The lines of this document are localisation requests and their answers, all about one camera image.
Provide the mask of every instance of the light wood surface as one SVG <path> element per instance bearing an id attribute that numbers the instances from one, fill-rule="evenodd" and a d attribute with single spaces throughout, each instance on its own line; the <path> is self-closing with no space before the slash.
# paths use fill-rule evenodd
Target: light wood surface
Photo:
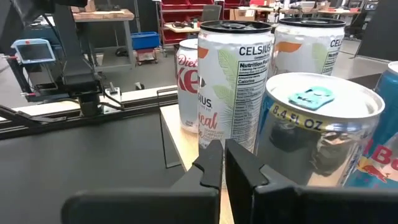
<path id="1" fill-rule="evenodd" d="M 189 133 L 180 127 L 180 112 L 178 105 L 164 106 L 160 108 L 165 127 L 170 134 L 172 142 L 182 163 L 184 171 L 189 170 L 192 162 L 199 156 L 198 134 Z M 228 191 L 221 191 L 220 223 L 233 224 L 231 204 L 229 203 Z"/>
<path id="2" fill-rule="evenodd" d="M 360 14 L 361 12 L 350 12 L 349 10 L 344 10 L 344 11 L 318 11 L 318 13 L 324 13 L 324 14 L 346 14 L 346 15 L 353 15 L 353 14 Z"/>
<path id="3" fill-rule="evenodd" d="M 184 28 L 178 28 L 178 27 L 173 27 L 173 24 L 164 24 L 164 27 L 172 30 L 173 32 L 178 32 L 178 33 L 191 33 L 191 32 L 199 32 L 200 28 L 191 28 L 191 27 L 184 27 Z"/>
<path id="4" fill-rule="evenodd" d="M 120 11 L 109 11 L 109 12 L 78 12 L 73 13 L 73 18 L 76 22 L 84 20 L 99 21 L 99 20 L 133 20 L 134 14 L 128 9 L 121 9 Z"/>

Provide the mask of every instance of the silver can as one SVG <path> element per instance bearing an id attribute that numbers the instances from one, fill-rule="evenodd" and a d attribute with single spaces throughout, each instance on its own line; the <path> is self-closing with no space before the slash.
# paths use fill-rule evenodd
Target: silver can
<path id="1" fill-rule="evenodd" d="M 271 26 L 210 21 L 198 38 L 199 147 L 234 139 L 253 152 L 271 57 Z"/>
<path id="2" fill-rule="evenodd" d="M 181 127 L 198 132 L 198 39 L 180 42 L 177 52 L 178 105 Z"/>
<path id="3" fill-rule="evenodd" d="M 302 185 L 344 184 L 373 135 L 383 99 L 359 84 L 314 73 L 268 79 L 257 156 Z"/>

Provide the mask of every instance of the can lid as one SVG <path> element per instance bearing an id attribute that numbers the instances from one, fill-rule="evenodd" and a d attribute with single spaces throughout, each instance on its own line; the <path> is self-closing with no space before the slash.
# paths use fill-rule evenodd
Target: can lid
<path id="1" fill-rule="evenodd" d="M 390 70 L 390 72 L 398 75 L 398 62 L 390 62 L 388 64 L 388 69 Z"/>
<path id="2" fill-rule="evenodd" d="M 198 39 L 187 39 L 180 42 L 181 47 L 185 47 L 188 49 L 198 49 Z"/>
<path id="3" fill-rule="evenodd" d="M 316 110 L 303 108 L 289 98 L 314 86 L 330 90 L 334 99 Z M 292 72 L 271 77 L 266 83 L 269 96 L 291 108 L 329 118 L 370 118 L 380 114 L 383 99 L 372 90 L 351 81 L 314 73 Z"/>
<path id="4" fill-rule="evenodd" d="M 209 21 L 200 24 L 200 28 L 228 34 L 258 34 L 271 31 L 272 26 L 254 21 Z"/>
<path id="5" fill-rule="evenodd" d="M 279 19 L 280 24 L 299 26 L 299 27 L 312 27 L 312 28 L 335 28 L 345 27 L 346 22 L 337 19 L 326 18 L 283 18 Z"/>

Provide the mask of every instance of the blue bin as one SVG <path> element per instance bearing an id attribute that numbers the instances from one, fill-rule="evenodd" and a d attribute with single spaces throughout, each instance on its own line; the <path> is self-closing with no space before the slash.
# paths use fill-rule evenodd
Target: blue bin
<path id="1" fill-rule="evenodd" d="M 140 32 L 130 36 L 134 50 L 154 49 L 160 46 L 159 34 L 156 32 Z"/>

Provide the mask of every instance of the black bracket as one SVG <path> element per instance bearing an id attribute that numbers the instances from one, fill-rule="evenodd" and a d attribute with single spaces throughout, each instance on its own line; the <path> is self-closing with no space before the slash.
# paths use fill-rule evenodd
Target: black bracket
<path id="1" fill-rule="evenodd" d="M 41 116 L 31 116 L 22 111 L 14 111 L 13 109 L 10 109 L 3 105 L 0 105 L 0 116 L 9 121 L 13 121 L 19 125 L 23 125 L 26 127 L 33 127 L 41 124 L 48 124 L 48 123 L 67 120 L 66 116 L 61 118 L 44 118 Z"/>

